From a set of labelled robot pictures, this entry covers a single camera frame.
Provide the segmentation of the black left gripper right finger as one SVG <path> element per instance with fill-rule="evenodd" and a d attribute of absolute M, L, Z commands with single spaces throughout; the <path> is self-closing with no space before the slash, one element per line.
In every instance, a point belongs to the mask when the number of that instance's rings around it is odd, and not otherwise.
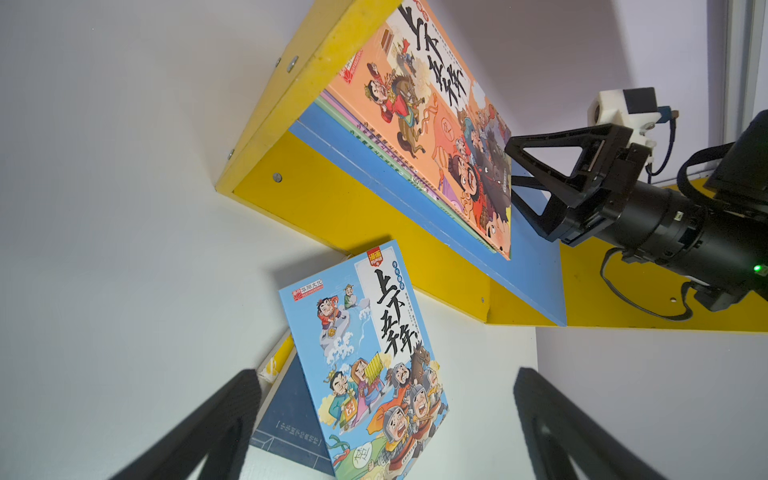
<path fill-rule="evenodd" d="M 661 479 L 538 371 L 522 367 L 514 398 L 538 479 Z"/>

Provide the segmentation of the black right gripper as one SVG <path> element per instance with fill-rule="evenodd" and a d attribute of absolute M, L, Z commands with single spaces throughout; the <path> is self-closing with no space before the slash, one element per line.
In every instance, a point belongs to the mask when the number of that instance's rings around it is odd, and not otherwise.
<path fill-rule="evenodd" d="M 625 209 L 652 150 L 629 145 L 632 130 L 603 124 L 548 134 L 515 136 L 505 153 L 513 160 L 511 202 L 549 242 L 577 246 L 598 237 Z M 537 213 L 517 188 L 548 192 Z M 590 194 L 569 207 L 555 194 Z"/>

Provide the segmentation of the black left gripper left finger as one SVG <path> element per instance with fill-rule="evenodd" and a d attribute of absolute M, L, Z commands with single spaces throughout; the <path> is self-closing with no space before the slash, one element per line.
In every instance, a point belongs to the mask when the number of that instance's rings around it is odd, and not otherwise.
<path fill-rule="evenodd" d="M 236 374 L 116 479 L 237 479 L 254 430 L 262 390 L 257 372 Z"/>

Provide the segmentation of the orange comic book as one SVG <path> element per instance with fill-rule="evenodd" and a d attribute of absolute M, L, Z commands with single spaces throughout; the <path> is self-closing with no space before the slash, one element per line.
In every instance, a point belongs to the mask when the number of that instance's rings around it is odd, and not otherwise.
<path fill-rule="evenodd" d="M 402 2 L 324 90 L 510 258 L 511 132 L 426 2 Z"/>

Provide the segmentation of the purple comic book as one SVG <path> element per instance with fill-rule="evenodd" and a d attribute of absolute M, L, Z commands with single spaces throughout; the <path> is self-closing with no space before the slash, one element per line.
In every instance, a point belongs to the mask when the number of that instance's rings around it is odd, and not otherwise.
<path fill-rule="evenodd" d="M 393 147 L 391 147 L 380 135 L 377 135 L 372 129 L 359 121 L 330 93 L 324 90 L 317 97 L 314 104 L 319 106 L 339 125 L 344 127 L 356 140 L 371 150 L 378 158 L 386 163 L 413 188 L 419 191 L 454 223 L 457 223 L 463 231 L 468 233 L 472 238 L 480 241 L 489 251 L 495 251 L 494 247 L 488 241 L 484 240 L 479 233 L 474 231 L 464 219 L 453 210 L 451 202 L 443 200 L 434 188 L 429 186 L 426 181 L 422 180 L 414 173 L 414 171 L 406 164 L 404 158 L 396 153 Z"/>

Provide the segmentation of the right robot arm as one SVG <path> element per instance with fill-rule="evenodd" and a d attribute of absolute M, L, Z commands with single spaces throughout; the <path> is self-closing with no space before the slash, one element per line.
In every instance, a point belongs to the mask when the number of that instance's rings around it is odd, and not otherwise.
<path fill-rule="evenodd" d="M 516 136 L 506 154 L 526 170 L 514 187 L 549 192 L 542 213 L 512 204 L 549 242 L 610 244 L 605 256 L 653 263 L 686 277 L 681 291 L 711 312 L 767 295 L 767 113 L 734 142 L 692 155 L 677 189 L 639 181 L 650 149 L 612 123 Z"/>

